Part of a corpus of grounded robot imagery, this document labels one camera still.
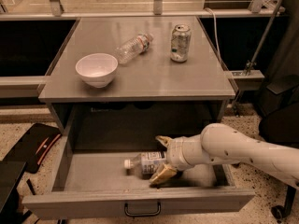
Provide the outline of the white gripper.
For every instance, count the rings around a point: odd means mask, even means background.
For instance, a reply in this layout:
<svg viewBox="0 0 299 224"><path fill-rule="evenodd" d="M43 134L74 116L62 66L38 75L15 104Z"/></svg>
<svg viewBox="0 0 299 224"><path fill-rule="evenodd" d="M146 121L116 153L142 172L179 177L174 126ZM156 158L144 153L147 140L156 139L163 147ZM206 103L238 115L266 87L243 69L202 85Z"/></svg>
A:
<svg viewBox="0 0 299 224"><path fill-rule="evenodd" d="M162 163L149 179L151 185L160 185L175 176L179 171L193 168L206 161L206 153L201 146L201 135L178 137L157 135L155 139L167 147L168 163Z"/></svg>

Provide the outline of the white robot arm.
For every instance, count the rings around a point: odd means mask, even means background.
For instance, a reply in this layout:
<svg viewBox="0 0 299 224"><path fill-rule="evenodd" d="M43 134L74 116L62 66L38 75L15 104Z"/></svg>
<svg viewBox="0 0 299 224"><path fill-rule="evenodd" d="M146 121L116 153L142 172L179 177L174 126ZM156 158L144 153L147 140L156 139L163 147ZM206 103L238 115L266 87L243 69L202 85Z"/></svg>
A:
<svg viewBox="0 0 299 224"><path fill-rule="evenodd" d="M251 165L295 189L299 185L298 148L249 138L225 124L209 124L191 137L158 135L156 139L166 147L166 163L150 178L152 185L160 185L196 165L237 162Z"/></svg>

